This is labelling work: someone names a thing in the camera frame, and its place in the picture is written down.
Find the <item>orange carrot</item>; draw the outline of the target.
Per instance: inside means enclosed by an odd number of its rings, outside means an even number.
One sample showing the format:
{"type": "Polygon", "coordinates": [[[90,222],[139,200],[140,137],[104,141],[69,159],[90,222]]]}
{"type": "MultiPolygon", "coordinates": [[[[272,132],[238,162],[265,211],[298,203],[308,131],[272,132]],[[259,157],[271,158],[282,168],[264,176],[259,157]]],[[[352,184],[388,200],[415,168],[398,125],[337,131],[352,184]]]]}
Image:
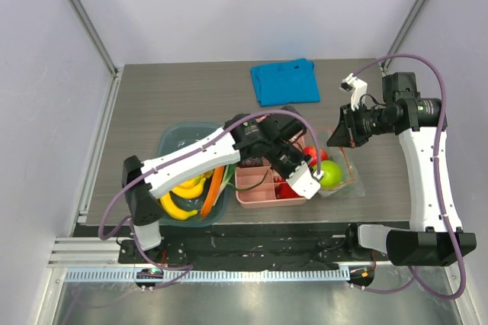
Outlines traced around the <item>orange carrot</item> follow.
{"type": "Polygon", "coordinates": [[[205,218],[210,212],[214,205],[214,202],[217,199],[218,192],[220,190],[221,183],[223,181],[223,175],[225,172],[225,167],[221,166],[214,170],[214,174],[212,176],[210,187],[207,193],[207,197],[203,203],[201,208],[201,217],[205,218]]]}

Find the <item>teal plastic fruit bin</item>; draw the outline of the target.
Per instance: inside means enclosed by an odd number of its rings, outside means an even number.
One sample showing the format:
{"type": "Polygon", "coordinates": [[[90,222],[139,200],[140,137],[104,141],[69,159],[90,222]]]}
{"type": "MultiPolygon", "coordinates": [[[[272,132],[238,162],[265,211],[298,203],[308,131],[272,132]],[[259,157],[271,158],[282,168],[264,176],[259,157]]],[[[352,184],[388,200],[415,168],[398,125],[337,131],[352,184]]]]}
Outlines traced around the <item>teal plastic fruit bin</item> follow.
{"type": "MultiPolygon", "coordinates": [[[[182,122],[169,127],[161,136],[159,146],[156,151],[156,156],[164,156],[180,150],[184,147],[207,137],[215,130],[219,129],[220,125],[209,122],[182,122]]],[[[170,217],[165,211],[163,211],[162,218],[159,220],[161,225],[173,226],[173,227],[209,227],[215,224],[221,219],[225,213],[228,197],[230,196],[230,189],[225,188],[219,198],[215,201],[210,213],[206,217],[202,217],[200,210],[203,207],[204,200],[210,189],[210,184],[213,176],[209,176],[204,184],[199,184],[201,193],[191,198],[183,198],[172,191],[170,192],[172,201],[177,208],[183,211],[197,211],[197,214],[193,217],[189,217],[187,220],[176,220],[170,217]]]]}

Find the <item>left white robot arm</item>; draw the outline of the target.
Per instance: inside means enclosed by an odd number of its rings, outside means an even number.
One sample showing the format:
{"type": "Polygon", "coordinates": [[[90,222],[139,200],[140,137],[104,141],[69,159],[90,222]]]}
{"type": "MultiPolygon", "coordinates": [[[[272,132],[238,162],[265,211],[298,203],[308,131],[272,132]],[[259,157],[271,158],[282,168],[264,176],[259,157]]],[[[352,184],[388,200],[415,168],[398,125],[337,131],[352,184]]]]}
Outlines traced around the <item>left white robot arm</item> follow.
{"type": "Polygon", "coordinates": [[[140,160],[124,161],[120,193],[130,209],[136,254],[147,263],[162,254],[159,199],[177,185],[210,170],[235,165],[249,158],[266,159],[287,184],[306,199],[320,188],[321,174],[311,170],[309,159],[292,145],[292,138],[312,127],[294,108],[239,114],[222,127],[180,150],[140,160]]]}

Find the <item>yellow banana lower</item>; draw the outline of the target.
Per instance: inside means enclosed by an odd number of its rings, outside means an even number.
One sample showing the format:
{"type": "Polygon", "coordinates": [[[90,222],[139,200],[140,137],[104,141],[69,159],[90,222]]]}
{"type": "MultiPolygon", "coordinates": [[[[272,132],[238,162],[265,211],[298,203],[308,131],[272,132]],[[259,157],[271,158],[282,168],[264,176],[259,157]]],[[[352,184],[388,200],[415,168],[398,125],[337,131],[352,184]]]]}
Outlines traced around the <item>yellow banana lower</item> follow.
{"type": "Polygon", "coordinates": [[[185,221],[191,217],[198,215],[198,210],[185,211],[181,209],[173,200],[172,196],[167,193],[159,199],[164,212],[171,218],[178,221],[185,221]]]}

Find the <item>pink divided organizer tray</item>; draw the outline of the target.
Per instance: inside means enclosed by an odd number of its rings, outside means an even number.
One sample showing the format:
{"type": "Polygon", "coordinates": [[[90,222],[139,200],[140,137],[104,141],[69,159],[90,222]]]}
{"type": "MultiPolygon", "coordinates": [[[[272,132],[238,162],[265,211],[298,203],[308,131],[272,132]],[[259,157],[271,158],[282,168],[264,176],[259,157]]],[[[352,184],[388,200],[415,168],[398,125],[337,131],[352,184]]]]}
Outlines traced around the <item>pink divided organizer tray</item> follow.
{"type": "Polygon", "coordinates": [[[250,191],[236,191],[236,199],[243,208],[277,208],[285,206],[301,205],[306,202],[304,197],[295,199],[277,199],[275,197],[276,185],[286,182],[265,158],[250,159],[241,162],[237,167],[258,167],[267,166],[270,168],[269,181],[261,184],[250,191]]]}

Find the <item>clear zip top bag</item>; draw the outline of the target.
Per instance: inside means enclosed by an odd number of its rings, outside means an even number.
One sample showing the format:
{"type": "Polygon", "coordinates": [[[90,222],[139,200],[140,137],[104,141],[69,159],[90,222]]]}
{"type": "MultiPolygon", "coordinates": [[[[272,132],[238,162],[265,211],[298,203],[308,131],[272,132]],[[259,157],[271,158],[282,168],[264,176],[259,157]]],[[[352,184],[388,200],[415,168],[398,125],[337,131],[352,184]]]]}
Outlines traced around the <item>clear zip top bag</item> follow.
{"type": "MultiPolygon", "coordinates": [[[[327,140],[332,134],[330,127],[318,127],[315,129],[316,137],[319,142],[319,148],[323,148],[329,154],[329,159],[338,163],[342,169],[342,182],[334,189],[318,191],[321,198],[331,198],[332,196],[351,195],[363,197],[365,195],[365,187],[360,179],[358,170],[356,169],[352,159],[342,147],[329,147],[326,145],[327,140]]],[[[315,146],[310,133],[304,137],[303,148],[305,146],[315,146]]]]}

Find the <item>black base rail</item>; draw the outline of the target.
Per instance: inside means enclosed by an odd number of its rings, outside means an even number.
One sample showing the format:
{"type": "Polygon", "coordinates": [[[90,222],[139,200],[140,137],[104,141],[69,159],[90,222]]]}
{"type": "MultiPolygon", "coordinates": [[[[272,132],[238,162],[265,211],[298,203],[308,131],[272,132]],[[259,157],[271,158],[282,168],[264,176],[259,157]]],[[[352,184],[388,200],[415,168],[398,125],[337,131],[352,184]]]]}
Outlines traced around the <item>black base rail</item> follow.
{"type": "Polygon", "coordinates": [[[336,269],[341,262],[387,261],[372,250],[355,252],[348,224],[218,224],[160,229],[162,242],[146,255],[170,267],[195,271],[260,272],[336,269]]]}

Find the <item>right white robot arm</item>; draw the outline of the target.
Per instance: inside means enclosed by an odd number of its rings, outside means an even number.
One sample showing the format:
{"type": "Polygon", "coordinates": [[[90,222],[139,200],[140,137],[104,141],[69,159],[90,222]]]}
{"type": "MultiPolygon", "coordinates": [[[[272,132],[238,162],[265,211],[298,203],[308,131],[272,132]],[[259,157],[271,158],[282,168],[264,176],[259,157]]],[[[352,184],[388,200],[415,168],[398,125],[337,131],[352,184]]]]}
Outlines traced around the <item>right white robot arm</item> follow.
{"type": "Polygon", "coordinates": [[[339,123],[327,146],[357,148],[374,135],[395,134],[405,156],[411,197],[409,229],[353,224],[344,242],[347,256],[360,260],[375,250],[397,266],[443,267],[457,260],[454,243],[462,255],[472,252],[476,236],[464,232],[451,194],[447,133],[437,129],[441,100],[423,98],[412,72],[383,77],[383,101],[372,108],[363,102],[368,85],[357,76],[347,76],[340,88],[350,93],[351,101],[339,109],[339,123]]]}

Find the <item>blue folded cloth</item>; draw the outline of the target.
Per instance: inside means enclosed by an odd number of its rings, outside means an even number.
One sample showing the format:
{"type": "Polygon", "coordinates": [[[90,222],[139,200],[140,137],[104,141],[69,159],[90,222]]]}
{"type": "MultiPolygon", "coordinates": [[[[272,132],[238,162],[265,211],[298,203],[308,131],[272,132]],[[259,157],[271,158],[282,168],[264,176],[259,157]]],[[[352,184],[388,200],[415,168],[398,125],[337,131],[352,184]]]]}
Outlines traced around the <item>blue folded cloth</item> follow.
{"type": "Polygon", "coordinates": [[[261,107],[321,101],[315,64],[311,60],[298,59],[253,66],[250,74],[261,107]]]}

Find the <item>red pepper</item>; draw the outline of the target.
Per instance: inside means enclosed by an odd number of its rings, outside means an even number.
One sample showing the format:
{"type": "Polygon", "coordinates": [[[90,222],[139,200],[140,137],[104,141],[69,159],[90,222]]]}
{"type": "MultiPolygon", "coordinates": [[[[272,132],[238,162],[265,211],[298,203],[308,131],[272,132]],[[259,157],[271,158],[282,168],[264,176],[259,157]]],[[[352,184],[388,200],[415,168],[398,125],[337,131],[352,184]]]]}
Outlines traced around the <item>red pepper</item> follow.
{"type": "Polygon", "coordinates": [[[310,158],[309,166],[316,166],[318,158],[320,158],[321,161],[325,161],[329,159],[329,154],[326,152],[325,149],[323,148],[317,149],[316,147],[311,145],[305,146],[303,148],[303,153],[309,156],[310,158]]]}

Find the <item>yellow green bell pepper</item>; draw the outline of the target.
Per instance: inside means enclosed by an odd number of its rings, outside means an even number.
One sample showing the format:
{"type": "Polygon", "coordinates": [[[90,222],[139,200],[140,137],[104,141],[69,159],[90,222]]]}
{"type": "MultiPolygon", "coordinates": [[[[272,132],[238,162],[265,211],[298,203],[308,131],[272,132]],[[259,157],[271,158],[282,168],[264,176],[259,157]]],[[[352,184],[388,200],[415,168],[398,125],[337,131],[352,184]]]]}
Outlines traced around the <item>yellow green bell pepper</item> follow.
{"type": "Polygon", "coordinates": [[[208,179],[213,175],[213,172],[205,172],[204,174],[194,177],[194,182],[197,184],[202,179],[208,179]]]}

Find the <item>green apple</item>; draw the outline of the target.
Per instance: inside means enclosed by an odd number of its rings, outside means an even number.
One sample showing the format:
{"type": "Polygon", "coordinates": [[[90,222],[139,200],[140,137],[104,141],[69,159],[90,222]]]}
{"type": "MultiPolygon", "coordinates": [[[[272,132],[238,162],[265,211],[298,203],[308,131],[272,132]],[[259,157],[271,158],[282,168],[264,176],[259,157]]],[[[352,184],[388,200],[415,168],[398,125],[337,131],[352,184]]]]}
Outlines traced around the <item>green apple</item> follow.
{"type": "Polygon", "coordinates": [[[321,162],[323,177],[320,179],[320,185],[323,190],[336,188],[342,182],[342,169],[337,162],[325,160],[321,162]]]}

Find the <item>yellow banana middle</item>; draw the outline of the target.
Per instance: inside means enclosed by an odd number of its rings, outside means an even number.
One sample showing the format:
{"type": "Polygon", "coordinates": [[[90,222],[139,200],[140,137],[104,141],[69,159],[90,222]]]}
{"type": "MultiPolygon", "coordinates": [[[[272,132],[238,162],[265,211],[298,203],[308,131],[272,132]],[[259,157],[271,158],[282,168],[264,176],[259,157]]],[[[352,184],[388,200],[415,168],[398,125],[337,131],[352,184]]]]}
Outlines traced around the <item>yellow banana middle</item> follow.
{"type": "Polygon", "coordinates": [[[198,198],[203,194],[204,185],[206,181],[207,181],[206,179],[202,179],[199,181],[199,183],[196,184],[194,182],[194,178],[189,179],[186,182],[183,182],[180,185],[174,187],[171,190],[171,193],[184,199],[198,198]]]}

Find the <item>yellow banana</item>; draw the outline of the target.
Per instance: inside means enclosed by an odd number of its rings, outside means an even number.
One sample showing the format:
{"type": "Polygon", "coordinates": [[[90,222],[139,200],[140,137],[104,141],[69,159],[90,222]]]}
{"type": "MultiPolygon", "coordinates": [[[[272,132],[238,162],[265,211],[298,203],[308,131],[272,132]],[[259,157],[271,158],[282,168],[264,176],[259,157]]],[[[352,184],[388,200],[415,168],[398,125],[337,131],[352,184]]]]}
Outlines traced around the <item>yellow banana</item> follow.
{"type": "Polygon", "coordinates": [[[198,198],[203,194],[204,185],[206,181],[207,181],[206,179],[202,179],[199,181],[199,183],[196,184],[194,182],[194,178],[189,179],[186,182],[183,182],[180,185],[174,187],[171,190],[171,193],[184,199],[198,198]]]}
{"type": "Polygon", "coordinates": [[[159,199],[164,212],[171,218],[178,221],[185,221],[191,217],[198,215],[198,210],[185,211],[181,209],[173,200],[172,196],[167,193],[159,199]]]}

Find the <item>green onion stalk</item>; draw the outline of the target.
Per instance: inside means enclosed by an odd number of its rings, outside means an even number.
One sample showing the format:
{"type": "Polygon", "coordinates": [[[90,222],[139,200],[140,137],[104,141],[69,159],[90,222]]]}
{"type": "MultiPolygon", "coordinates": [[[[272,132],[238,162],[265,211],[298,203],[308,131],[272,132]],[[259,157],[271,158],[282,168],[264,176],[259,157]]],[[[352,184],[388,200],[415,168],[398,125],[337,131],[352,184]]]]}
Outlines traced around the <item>green onion stalk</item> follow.
{"type": "Polygon", "coordinates": [[[239,168],[227,165],[223,170],[223,181],[220,190],[231,188],[234,191],[250,191],[268,182],[270,168],[267,166],[239,168]]]}

